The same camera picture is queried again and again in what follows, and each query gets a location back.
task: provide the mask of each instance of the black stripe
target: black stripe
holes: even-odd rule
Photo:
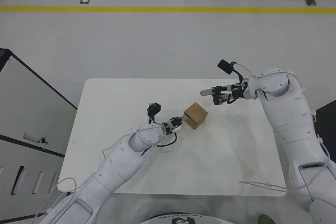
[[[13,54],[12,51],[10,51],[9,49],[4,49],[4,48],[0,48],[0,50],[5,50],[5,57],[3,58],[3,60],[5,59],[6,61],[9,59],[10,56],[13,56],[17,61],[19,61],[23,66],[25,66],[25,68],[27,68],[30,72],[32,72],[37,78],[39,78],[41,81],[43,81],[48,87],[50,87],[55,93],[57,93],[61,98],[63,98],[67,103],[69,103],[73,108],[75,108],[77,110],[77,107],[74,106],[70,101],[68,101],[62,94],[60,94],[54,87],[52,87],[50,84],[47,83],[47,81],[45,81],[43,78],[41,78],[41,76],[39,76],[34,70],[32,70],[27,64],[25,64],[25,62],[23,62],[20,58],[18,58],[16,55]]]
[[[40,213],[38,215],[38,217],[42,216],[43,214],[45,214],[45,212]],[[34,218],[34,217],[35,217],[35,215],[31,214],[29,216],[22,216],[22,217],[17,217],[17,218],[9,218],[8,220],[0,220],[0,224],[9,223],[9,222],[17,222],[17,221],[21,221],[21,220],[26,220],[28,218]]]
[[[61,98],[63,98],[66,102],[68,102],[73,108],[77,110],[77,107],[75,107],[70,101],[68,101],[62,94],[60,94],[54,87],[52,87],[50,84],[47,83],[41,76],[39,76],[34,70],[32,70],[27,64],[25,64],[20,58],[18,58],[16,55],[14,55],[11,52],[11,55],[18,60],[23,66],[25,66],[30,72],[32,72],[37,78],[39,78],[41,81],[43,81],[48,87],[50,87],[55,93],[57,93]]]
[[[14,182],[14,184],[12,186],[11,195],[14,195],[13,190],[15,189],[15,186],[16,186],[16,184],[18,182],[18,178],[20,177],[20,175],[21,175],[21,173],[22,173],[23,170],[24,170],[24,166],[20,166],[20,168],[19,168],[19,170],[18,170],[18,172],[16,174],[15,182]]]
[[[32,148],[34,150],[45,152],[45,153],[48,153],[48,154],[51,154],[51,155],[54,155],[54,156],[59,156],[59,157],[62,157],[62,158],[65,157],[64,154],[54,152],[54,151],[51,151],[51,150],[47,150],[47,149],[44,149],[44,148],[39,147],[39,146],[34,146],[34,145],[28,144],[26,142],[21,142],[19,140],[14,139],[14,138],[10,138],[10,137],[7,137],[7,136],[2,136],[1,134],[0,134],[0,140],[6,141],[6,142],[11,142],[13,144],[18,144],[20,146],[24,146],[24,147],[27,147],[27,148]]]

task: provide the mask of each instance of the cable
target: cable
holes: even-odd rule
[[[174,132],[174,136],[175,136],[175,139],[171,143],[169,143],[169,144],[161,144],[161,145],[159,145],[157,147],[166,147],[166,146],[170,146],[171,144],[174,144],[177,141],[177,138],[178,138],[177,134],[175,132]]]
[[[133,133],[129,133],[129,134],[125,134],[124,136],[121,136],[121,137],[120,137],[120,138],[119,138],[119,139],[118,139],[118,140],[117,140],[111,147],[102,150],[103,157],[106,157],[106,155],[105,155],[105,151],[106,151],[106,150],[109,150],[109,149],[112,148],[112,147],[114,147],[114,146],[117,144],[117,142],[119,142],[123,137],[131,136],[132,134],[136,134],[137,132],[141,132],[141,131],[143,131],[143,130],[149,130],[149,129],[153,129],[153,128],[139,129],[139,130],[137,130],[137,131],[135,131],[135,132],[133,132]]]
[[[237,64],[238,66],[241,66],[241,67],[245,68],[245,70],[247,70],[247,72],[249,72],[251,76],[256,77],[256,76],[254,76],[254,75],[252,74],[252,72],[250,72],[244,65],[239,64],[239,63],[236,63],[236,62],[234,62],[234,63]]]
[[[327,204],[329,204],[330,206],[336,208],[336,206],[330,202],[328,202],[327,200],[323,200],[321,198],[318,198],[318,197],[315,197],[315,196],[312,196],[312,195],[308,195],[308,194],[303,194],[303,193],[298,193],[298,192],[292,192],[292,190],[297,190],[297,189],[301,189],[301,188],[305,188],[305,187],[308,187],[310,184],[312,184],[312,182],[317,178],[317,176],[322,172],[322,170],[324,170],[329,164],[330,164],[330,161],[331,161],[331,156],[330,156],[330,153],[329,151],[327,150],[327,148],[325,147],[324,143],[322,142],[322,139],[320,138],[320,144],[321,146],[323,147],[323,149],[325,150],[326,154],[327,154],[327,157],[328,157],[328,161],[325,163],[325,165],[319,170],[319,172],[317,174],[315,174],[315,176],[312,177],[312,179],[310,180],[310,182],[308,184],[305,184],[304,186],[300,186],[300,187],[296,187],[296,188],[284,188],[282,186],[278,186],[278,185],[274,185],[274,184],[270,184],[270,183],[260,183],[260,182],[255,182],[255,181],[240,181],[240,183],[242,184],[249,184],[249,185],[252,185],[252,186],[258,186],[260,188],[265,188],[265,189],[268,189],[268,190],[274,190],[276,192],[284,192],[284,193],[291,193],[291,194],[299,194],[299,195],[303,195],[303,196],[306,196],[306,197],[310,197],[312,199],[316,199],[316,200],[320,200],[322,202],[325,202]],[[279,189],[273,189],[273,188],[270,188],[270,187],[276,187],[276,188],[281,188],[283,190],[279,190]]]
[[[52,193],[52,191],[53,191],[52,189],[56,188],[57,185],[59,185],[61,182],[65,181],[65,180],[68,180],[68,179],[71,179],[71,180],[73,180],[73,182],[74,182],[74,192],[73,192],[73,195],[72,195],[71,199],[68,201],[68,203],[67,203],[64,207],[62,207],[62,209],[61,209],[61,211],[60,211],[59,213],[61,213],[62,210],[64,210],[64,208],[65,208],[67,205],[69,205],[69,204],[71,203],[71,201],[72,201],[74,195],[76,194],[77,183],[76,183],[76,180],[75,180],[74,178],[64,178],[64,179],[62,179],[61,181],[59,181],[55,186],[53,186],[53,187],[51,188],[51,191],[50,191],[49,195],[47,196],[47,198],[46,198],[46,200],[44,201],[43,205],[40,207],[40,209],[39,209],[38,212],[36,213],[36,215],[35,215],[35,217],[34,217],[34,220],[32,221],[31,224],[33,224],[33,223],[35,222],[35,220],[36,220],[36,218],[38,217],[38,215],[39,215],[41,209],[42,209],[43,206],[46,204],[47,200],[50,198],[51,193]]]
[[[274,72],[274,73],[266,74],[265,76],[261,76],[261,77],[259,77],[259,76],[255,76],[255,75],[253,75],[252,72],[250,72],[244,65],[239,64],[239,63],[236,63],[236,62],[234,62],[234,63],[237,64],[238,66],[243,67],[243,68],[244,68],[245,70],[247,70],[247,72],[249,72],[250,75],[251,75],[252,77],[254,77],[254,78],[261,78],[261,77],[266,77],[266,76],[272,76],[272,75],[274,75],[274,74],[281,74],[281,73],[291,74],[291,75],[295,76],[293,73],[290,73],[290,72]]]
[[[93,174],[91,174],[80,186],[78,186],[77,187],[77,190],[79,189],[79,188],[81,188],[84,184],[86,184],[86,182],[95,174],[96,172],[94,172]],[[56,202],[58,201],[58,199],[62,196],[62,195],[64,195],[64,194],[67,194],[68,192],[71,192],[71,191],[73,191],[74,189],[72,189],[72,190],[68,190],[68,191],[65,191],[65,192],[62,192],[62,194],[60,194],[60,196],[58,196],[57,197],[57,199],[56,199],[56,201],[52,204],[52,206],[51,206],[51,208],[53,208],[54,206],[55,206],[55,204],[56,204]]]
[[[268,188],[268,187],[266,187],[266,186],[260,186],[260,185],[258,185],[258,184],[247,183],[247,182],[244,182],[244,181],[240,181],[240,183],[242,183],[242,184],[249,184],[249,185],[252,185],[252,186],[258,186],[258,187],[260,187],[260,188],[265,188],[265,189],[268,189],[268,190],[274,190],[274,191],[276,191],[276,192],[284,192],[284,193],[291,193],[291,194],[299,194],[299,195],[303,195],[303,196],[310,197],[310,198],[313,198],[313,199],[316,199],[316,200],[320,200],[320,201],[325,202],[325,203],[331,205],[332,207],[336,208],[336,206],[335,206],[333,203],[328,202],[327,200],[323,200],[323,199],[321,199],[321,198],[312,196],[312,195],[303,194],[303,193],[298,193],[298,192],[289,192],[288,190],[278,190],[278,189]]]
[[[325,145],[323,144],[322,142],[322,139],[320,138],[320,144],[322,145],[322,147],[324,148],[326,154],[327,154],[327,157],[328,157],[328,160],[327,162],[325,163],[325,165],[319,170],[319,172],[317,174],[315,174],[312,179],[310,180],[310,182],[308,184],[305,184],[303,186],[298,186],[296,188],[284,188],[283,186],[278,186],[278,185],[274,185],[274,184],[270,184],[270,183],[261,183],[261,182],[255,182],[255,181],[242,181],[242,183],[244,184],[247,184],[247,183],[252,183],[252,184],[263,184],[265,186],[273,186],[273,187],[276,187],[276,188],[281,188],[281,189],[284,189],[284,190],[298,190],[298,189],[301,189],[301,188],[307,188],[309,185],[312,184],[312,182],[317,178],[317,176],[330,164],[330,161],[331,161],[331,156],[330,156],[330,153],[329,151],[327,150],[327,148],[325,147]]]

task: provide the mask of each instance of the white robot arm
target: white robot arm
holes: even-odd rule
[[[324,152],[322,139],[316,136],[315,112],[311,111],[299,81],[294,74],[279,69],[266,76],[243,79],[234,70],[234,64],[222,60],[218,66],[228,74],[236,72],[239,83],[217,86],[200,94],[213,96],[216,105],[230,104],[239,98],[259,98],[289,159],[291,188],[286,190],[310,195],[296,199],[310,209],[315,223],[336,223],[336,208],[316,200],[317,197],[336,205],[336,164],[326,155],[328,151]]]
[[[166,123],[155,123],[154,116],[159,111],[159,104],[151,104],[147,110],[150,124],[136,127],[131,134],[121,138],[92,178],[49,211],[41,224],[96,223],[101,207],[112,193],[139,170],[166,135],[175,134],[175,129],[186,118],[182,116]]]
[[[225,102],[231,104],[240,98],[259,98],[269,123],[278,141],[283,144],[289,159],[288,176],[291,187],[278,189],[304,195],[296,199],[310,210],[316,224],[336,224],[336,164],[330,160],[328,151],[324,152],[321,146],[322,139],[316,136],[315,113],[311,111],[297,78],[292,73],[277,69],[266,76],[252,75],[244,79],[234,69],[234,62],[227,63],[222,60],[218,66],[228,74],[237,73],[239,83],[216,86],[203,90],[200,94],[213,96],[215,105]],[[132,135],[122,138],[115,144],[93,177],[76,194],[66,197],[55,206],[41,223],[96,222],[101,207],[111,194],[139,170],[166,135],[175,134],[174,129],[185,119],[185,117],[172,118],[167,123],[154,123],[154,116],[160,111],[160,106],[157,108],[157,105],[153,104],[147,110],[153,123],[136,128]],[[274,185],[266,184],[262,187],[274,187]],[[157,217],[149,223],[166,223],[167,220],[173,221],[174,218],[178,218],[181,222],[187,222],[188,218],[194,219],[197,224],[213,221],[228,223],[198,215]]]

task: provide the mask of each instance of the white cabinet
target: white cabinet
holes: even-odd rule
[[[58,182],[76,111],[10,50],[0,49],[0,222],[30,218],[45,201]],[[43,211],[59,193],[55,188]]]
[[[75,114],[76,108],[9,57],[0,72],[0,135],[64,154]]]
[[[35,214],[49,195],[62,163],[62,157],[0,140],[0,221]],[[59,194],[57,188],[53,189],[41,213]]]

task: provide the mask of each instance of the cardboard box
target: cardboard box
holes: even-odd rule
[[[189,124],[193,129],[198,128],[200,124],[205,121],[208,112],[204,110],[197,102],[193,103],[188,109],[184,111],[184,114],[188,117],[185,122]]]

